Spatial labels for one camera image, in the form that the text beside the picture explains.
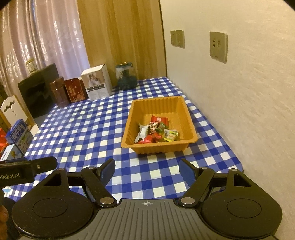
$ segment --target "human hand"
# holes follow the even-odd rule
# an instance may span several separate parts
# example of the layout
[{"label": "human hand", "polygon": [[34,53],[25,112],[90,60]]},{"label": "human hand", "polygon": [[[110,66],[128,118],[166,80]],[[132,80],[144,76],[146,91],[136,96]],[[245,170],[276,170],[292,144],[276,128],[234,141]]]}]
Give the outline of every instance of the human hand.
[{"label": "human hand", "polygon": [[7,225],[6,222],[8,220],[8,211],[2,205],[0,206],[0,240],[7,239]]}]

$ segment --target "white curtain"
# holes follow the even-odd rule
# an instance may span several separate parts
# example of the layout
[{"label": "white curtain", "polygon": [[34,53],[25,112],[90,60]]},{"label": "white curtain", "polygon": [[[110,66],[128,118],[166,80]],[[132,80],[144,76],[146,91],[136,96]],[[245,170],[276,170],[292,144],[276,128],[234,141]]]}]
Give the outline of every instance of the white curtain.
[{"label": "white curtain", "polygon": [[23,105],[17,84],[29,59],[39,70],[55,63],[65,80],[90,67],[76,0],[12,0],[0,14],[0,81]]}]

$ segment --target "table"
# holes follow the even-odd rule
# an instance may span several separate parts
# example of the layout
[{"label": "table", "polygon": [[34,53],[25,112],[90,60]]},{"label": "table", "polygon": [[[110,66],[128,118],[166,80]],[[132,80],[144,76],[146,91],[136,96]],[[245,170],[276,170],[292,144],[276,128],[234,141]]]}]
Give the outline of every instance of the table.
[{"label": "table", "polygon": [[[189,108],[199,140],[183,152],[137,155],[121,148],[131,102],[135,99],[183,96]],[[27,159],[54,156],[59,168],[68,172],[88,166],[100,166],[109,158],[116,161],[116,171],[107,190],[119,201],[121,198],[176,198],[188,188],[179,174],[178,162],[186,158],[197,167],[209,166],[216,172],[227,173],[230,168],[242,171],[242,164],[209,123],[206,117],[167,78],[139,81],[129,91],[113,89],[113,95],[85,100],[52,109],[36,134],[26,155]],[[10,198],[24,196],[50,172],[39,174],[35,182],[12,186]],[[82,188],[71,187],[83,194]]]}]

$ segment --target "jar lid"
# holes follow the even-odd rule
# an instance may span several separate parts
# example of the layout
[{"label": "jar lid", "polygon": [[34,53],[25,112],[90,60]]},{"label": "jar lid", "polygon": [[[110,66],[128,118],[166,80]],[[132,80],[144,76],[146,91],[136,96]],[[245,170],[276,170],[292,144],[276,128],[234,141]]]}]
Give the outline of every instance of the jar lid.
[{"label": "jar lid", "polygon": [[33,62],[35,59],[31,58],[29,59],[28,61],[26,61],[26,64],[30,63],[30,62]]},{"label": "jar lid", "polygon": [[121,62],[120,64],[116,65],[116,68],[122,68],[122,67],[127,67],[127,66],[133,67],[132,62]]}]

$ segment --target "candy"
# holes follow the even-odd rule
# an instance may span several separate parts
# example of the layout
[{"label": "candy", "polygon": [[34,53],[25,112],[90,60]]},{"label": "candy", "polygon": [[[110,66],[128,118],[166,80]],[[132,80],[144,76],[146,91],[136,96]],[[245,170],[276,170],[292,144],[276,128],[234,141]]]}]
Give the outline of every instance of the candy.
[{"label": "candy", "polygon": [[134,142],[138,142],[140,138],[144,139],[148,134],[149,125],[141,125],[139,124],[139,133],[135,138]]},{"label": "candy", "polygon": [[159,142],[162,139],[162,135],[158,134],[157,132],[155,132],[154,134],[151,135],[153,137],[153,140],[155,142]]},{"label": "candy", "polygon": [[154,138],[152,135],[147,135],[144,139],[142,139],[141,141],[138,142],[138,144],[142,144],[142,143],[153,143],[154,142]]},{"label": "candy", "polygon": [[164,134],[164,137],[167,137],[167,136],[169,135],[170,132],[176,132],[176,133],[178,133],[178,131],[175,130],[175,129],[174,129],[174,130],[164,129],[164,133],[165,133],[165,134]]},{"label": "candy", "polygon": [[150,122],[150,131],[149,131],[149,134],[153,134],[155,133],[156,131],[156,128],[158,127],[158,122]]},{"label": "candy", "polygon": [[155,131],[161,135],[164,134],[165,124],[163,122],[160,122],[159,126],[155,129]]},{"label": "candy", "polygon": [[151,122],[163,122],[165,126],[168,126],[168,118],[164,117],[155,117],[154,115],[152,116]]},{"label": "candy", "polygon": [[173,142],[178,137],[177,132],[170,131],[168,136],[164,138],[164,140],[168,142]]}]

